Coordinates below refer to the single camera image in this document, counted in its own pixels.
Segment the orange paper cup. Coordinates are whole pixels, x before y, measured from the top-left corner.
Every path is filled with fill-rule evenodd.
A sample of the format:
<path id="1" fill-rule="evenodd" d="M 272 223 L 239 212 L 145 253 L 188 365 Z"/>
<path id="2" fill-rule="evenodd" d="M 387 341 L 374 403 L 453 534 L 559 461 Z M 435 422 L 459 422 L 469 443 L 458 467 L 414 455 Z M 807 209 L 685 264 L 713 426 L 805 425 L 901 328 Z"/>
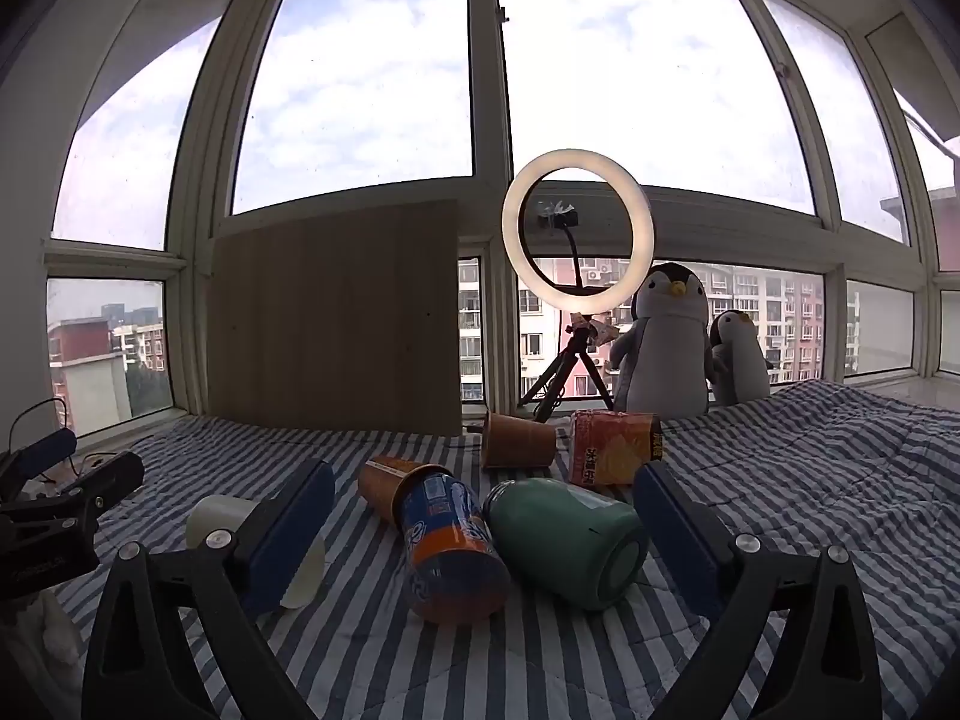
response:
<path id="1" fill-rule="evenodd" d="M 550 424 L 488 413 L 483 422 L 483 470 L 540 470 L 556 457 L 556 429 Z"/>

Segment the white paper cup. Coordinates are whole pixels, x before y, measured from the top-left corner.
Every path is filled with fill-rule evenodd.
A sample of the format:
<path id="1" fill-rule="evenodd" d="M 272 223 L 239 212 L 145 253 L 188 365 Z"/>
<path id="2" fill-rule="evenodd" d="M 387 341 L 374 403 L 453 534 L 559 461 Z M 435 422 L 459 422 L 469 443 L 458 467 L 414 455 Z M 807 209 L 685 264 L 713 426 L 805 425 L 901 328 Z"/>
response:
<path id="1" fill-rule="evenodd" d="M 237 532 L 242 522 L 256 508 L 257 501 L 229 496 L 206 496 L 194 505 L 185 521 L 185 546 L 195 550 L 213 530 Z M 314 536 L 309 550 L 299 560 L 296 574 L 286 583 L 285 595 L 275 608 L 299 610 L 314 600 L 325 571 L 325 543 L 322 535 Z"/>

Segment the orange cup behind soda cup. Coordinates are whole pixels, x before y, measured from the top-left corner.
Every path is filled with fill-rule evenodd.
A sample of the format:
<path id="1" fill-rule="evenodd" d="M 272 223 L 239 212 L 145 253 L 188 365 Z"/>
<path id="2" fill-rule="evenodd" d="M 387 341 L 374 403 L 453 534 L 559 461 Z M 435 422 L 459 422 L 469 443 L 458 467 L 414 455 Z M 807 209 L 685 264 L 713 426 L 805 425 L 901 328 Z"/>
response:
<path id="1" fill-rule="evenodd" d="M 429 463 L 374 457 L 364 463 L 356 484 L 359 494 L 377 515 L 398 528 L 405 497 L 432 469 Z"/>

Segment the blue orange soda cup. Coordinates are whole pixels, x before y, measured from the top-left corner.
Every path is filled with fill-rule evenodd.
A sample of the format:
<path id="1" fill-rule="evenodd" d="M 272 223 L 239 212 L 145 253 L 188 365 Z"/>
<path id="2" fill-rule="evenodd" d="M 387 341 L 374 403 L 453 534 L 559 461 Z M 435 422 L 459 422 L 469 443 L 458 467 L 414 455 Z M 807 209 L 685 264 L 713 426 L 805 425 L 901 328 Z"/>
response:
<path id="1" fill-rule="evenodd" d="M 438 465 L 416 468 L 398 486 L 392 513 L 404 537 L 405 598 L 421 619 L 475 624 L 506 603 L 511 577 L 466 483 Z"/>

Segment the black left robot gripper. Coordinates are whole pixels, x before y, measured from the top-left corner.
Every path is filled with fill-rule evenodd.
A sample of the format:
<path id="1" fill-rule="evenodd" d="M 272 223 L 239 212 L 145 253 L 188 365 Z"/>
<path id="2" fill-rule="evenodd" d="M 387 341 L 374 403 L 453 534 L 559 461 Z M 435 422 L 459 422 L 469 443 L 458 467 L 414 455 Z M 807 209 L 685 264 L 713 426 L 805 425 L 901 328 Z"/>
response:
<path id="1" fill-rule="evenodd" d="M 98 520 L 143 484 L 142 459 L 125 450 L 46 497 L 21 499 L 26 483 L 76 450 L 68 427 L 2 457 L 2 606 L 94 571 Z"/>

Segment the blue white striped quilt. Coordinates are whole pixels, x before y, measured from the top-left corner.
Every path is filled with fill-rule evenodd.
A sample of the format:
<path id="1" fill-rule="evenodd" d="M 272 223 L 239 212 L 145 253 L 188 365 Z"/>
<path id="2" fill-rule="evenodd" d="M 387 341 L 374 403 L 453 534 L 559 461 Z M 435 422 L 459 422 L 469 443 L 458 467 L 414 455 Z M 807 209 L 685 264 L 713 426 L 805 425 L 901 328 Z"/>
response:
<path id="1" fill-rule="evenodd" d="M 378 455 L 434 461 L 477 493 L 493 486 L 480 440 L 304 431 L 184 418 L 137 444 L 145 484 L 103 518 L 99 559 L 184 541 L 210 494 L 260 499 L 304 460 L 332 466 L 327 562 L 308 606 L 260 625 L 322 718 L 644 718 L 703 639 L 664 563 L 650 557 L 622 603 L 584 617 L 513 596 L 477 626 L 438 628 L 402 596 L 404 550 L 359 495 Z M 727 528 L 786 551 L 841 544 L 866 597 L 889 718 L 958 712 L 958 418 L 827 382 L 757 405 L 669 422 L 664 457 Z"/>

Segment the green ceramic jar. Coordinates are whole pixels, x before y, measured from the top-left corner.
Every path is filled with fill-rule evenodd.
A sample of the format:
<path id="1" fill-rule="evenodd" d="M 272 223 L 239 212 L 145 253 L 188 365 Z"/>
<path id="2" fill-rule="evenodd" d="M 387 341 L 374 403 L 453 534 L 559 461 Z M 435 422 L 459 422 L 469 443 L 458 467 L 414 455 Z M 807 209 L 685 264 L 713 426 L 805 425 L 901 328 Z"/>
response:
<path id="1" fill-rule="evenodd" d="M 649 551 L 631 505 L 559 479 L 496 484 L 483 518 L 517 582 L 585 613 L 619 603 Z"/>

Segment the small grey penguin plush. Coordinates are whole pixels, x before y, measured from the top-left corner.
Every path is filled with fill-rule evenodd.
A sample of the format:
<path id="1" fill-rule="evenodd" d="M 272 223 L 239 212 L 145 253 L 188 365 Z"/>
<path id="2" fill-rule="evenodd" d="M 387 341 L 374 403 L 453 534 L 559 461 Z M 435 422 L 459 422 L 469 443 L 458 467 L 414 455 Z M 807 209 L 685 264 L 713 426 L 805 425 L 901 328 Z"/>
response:
<path id="1" fill-rule="evenodd" d="M 711 323 L 713 392 L 721 406 L 770 396 L 768 361 L 758 344 L 757 327 L 742 310 L 726 310 Z"/>

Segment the large grey penguin plush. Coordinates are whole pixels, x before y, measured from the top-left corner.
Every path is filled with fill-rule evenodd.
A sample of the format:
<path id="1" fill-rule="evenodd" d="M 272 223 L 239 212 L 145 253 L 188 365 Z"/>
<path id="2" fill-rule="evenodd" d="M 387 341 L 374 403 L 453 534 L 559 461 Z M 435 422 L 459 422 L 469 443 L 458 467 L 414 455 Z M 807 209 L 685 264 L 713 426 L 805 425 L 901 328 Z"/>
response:
<path id="1" fill-rule="evenodd" d="M 695 271 L 665 262 L 647 272 L 631 300 L 631 325 L 610 349 L 619 372 L 613 410 L 659 419 L 708 411 L 715 377 L 708 340 L 708 299 Z"/>

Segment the light wooden board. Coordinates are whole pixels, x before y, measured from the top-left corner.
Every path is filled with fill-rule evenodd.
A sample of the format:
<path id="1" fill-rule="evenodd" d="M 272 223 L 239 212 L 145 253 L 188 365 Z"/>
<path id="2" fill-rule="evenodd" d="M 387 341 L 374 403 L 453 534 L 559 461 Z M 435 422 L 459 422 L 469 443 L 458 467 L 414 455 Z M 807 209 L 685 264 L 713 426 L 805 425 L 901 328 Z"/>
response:
<path id="1" fill-rule="evenodd" d="M 263 427 L 454 436 L 457 206 L 345 211 L 213 250 L 208 411 Z"/>

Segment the black tripod stand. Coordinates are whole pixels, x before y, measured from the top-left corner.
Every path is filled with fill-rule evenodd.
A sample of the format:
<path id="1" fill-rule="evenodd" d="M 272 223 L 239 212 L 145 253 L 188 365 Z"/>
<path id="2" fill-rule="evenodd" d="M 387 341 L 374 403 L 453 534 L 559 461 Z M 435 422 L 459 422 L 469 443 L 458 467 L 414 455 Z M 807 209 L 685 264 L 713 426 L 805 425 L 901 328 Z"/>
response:
<path id="1" fill-rule="evenodd" d="M 566 331 L 569 333 L 569 340 L 565 348 L 556 355 L 545 372 L 517 402 L 519 406 L 527 406 L 535 401 L 534 415 L 532 415 L 535 422 L 545 424 L 553 415 L 556 406 L 562 403 L 566 383 L 578 362 L 586 368 L 590 382 L 597 388 L 597 394 L 604 402 L 605 408 L 608 411 L 615 408 L 613 397 L 605 387 L 599 367 L 587 351 L 589 343 L 599 338 L 599 330 L 594 327 L 592 317 L 576 314 L 571 317 L 571 323 L 566 327 Z"/>

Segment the black phone holder clamp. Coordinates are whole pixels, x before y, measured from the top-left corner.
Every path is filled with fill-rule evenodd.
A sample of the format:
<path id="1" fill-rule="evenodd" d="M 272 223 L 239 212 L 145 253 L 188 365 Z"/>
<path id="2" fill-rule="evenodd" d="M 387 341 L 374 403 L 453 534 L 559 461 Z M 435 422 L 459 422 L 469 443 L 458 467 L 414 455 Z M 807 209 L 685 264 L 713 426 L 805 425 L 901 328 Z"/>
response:
<path id="1" fill-rule="evenodd" d="M 565 200 L 540 200 L 535 207 L 535 219 L 540 229 L 569 231 L 579 224 L 579 213 L 573 203 Z"/>

